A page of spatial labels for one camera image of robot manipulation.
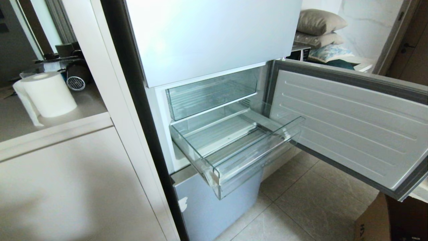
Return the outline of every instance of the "freezer shelf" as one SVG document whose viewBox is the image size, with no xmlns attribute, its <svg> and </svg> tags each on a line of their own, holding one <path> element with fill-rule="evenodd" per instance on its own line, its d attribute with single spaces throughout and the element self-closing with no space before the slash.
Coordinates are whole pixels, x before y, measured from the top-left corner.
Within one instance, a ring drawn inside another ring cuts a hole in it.
<svg viewBox="0 0 428 241">
<path fill-rule="evenodd" d="M 170 126 L 171 136 L 222 199 L 297 141 L 301 116 L 269 119 L 237 102 Z"/>
<path fill-rule="evenodd" d="M 260 67 L 167 89 L 171 117 L 181 120 L 256 93 Z"/>
</svg>

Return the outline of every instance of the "open freezer door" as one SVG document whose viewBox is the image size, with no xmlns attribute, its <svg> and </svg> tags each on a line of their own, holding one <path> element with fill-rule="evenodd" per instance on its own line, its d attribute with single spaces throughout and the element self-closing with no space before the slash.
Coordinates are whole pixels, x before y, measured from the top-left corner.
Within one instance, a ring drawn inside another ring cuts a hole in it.
<svg viewBox="0 0 428 241">
<path fill-rule="evenodd" d="M 286 60 L 273 62 L 266 102 L 306 118 L 298 147 L 403 200 L 428 175 L 427 93 L 419 84 Z"/>
</svg>

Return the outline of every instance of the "curtain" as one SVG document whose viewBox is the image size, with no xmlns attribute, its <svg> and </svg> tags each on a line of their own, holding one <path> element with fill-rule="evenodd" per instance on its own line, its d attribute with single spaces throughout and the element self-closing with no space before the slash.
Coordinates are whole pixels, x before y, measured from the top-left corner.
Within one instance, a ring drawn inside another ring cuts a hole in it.
<svg viewBox="0 0 428 241">
<path fill-rule="evenodd" d="M 65 12 L 62 0 L 45 0 L 45 2 L 48 6 L 49 12 L 51 13 L 53 23 L 55 24 L 62 43 L 67 44 L 76 42 L 77 39 L 74 35 L 67 13 Z"/>
</svg>

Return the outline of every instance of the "white refrigerator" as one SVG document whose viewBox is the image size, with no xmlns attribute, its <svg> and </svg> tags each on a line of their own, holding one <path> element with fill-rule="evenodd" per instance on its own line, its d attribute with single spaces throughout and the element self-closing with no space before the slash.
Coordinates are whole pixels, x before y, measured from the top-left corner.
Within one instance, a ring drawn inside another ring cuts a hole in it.
<svg viewBox="0 0 428 241">
<path fill-rule="evenodd" d="M 213 240 L 298 147 L 403 200 L 428 175 L 428 89 L 288 56 L 301 1 L 101 1 L 182 239 Z"/>
</svg>

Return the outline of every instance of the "paper towel roll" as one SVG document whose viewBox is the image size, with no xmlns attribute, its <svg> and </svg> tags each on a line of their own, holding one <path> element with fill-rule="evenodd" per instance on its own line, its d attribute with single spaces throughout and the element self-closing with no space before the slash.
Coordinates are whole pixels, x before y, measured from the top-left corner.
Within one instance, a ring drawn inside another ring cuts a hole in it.
<svg viewBox="0 0 428 241">
<path fill-rule="evenodd" d="M 56 117 L 77 107 L 59 72 L 45 72 L 26 77 L 13 84 L 13 88 L 37 126 L 42 125 L 37 119 L 38 113 L 43 117 Z"/>
</svg>

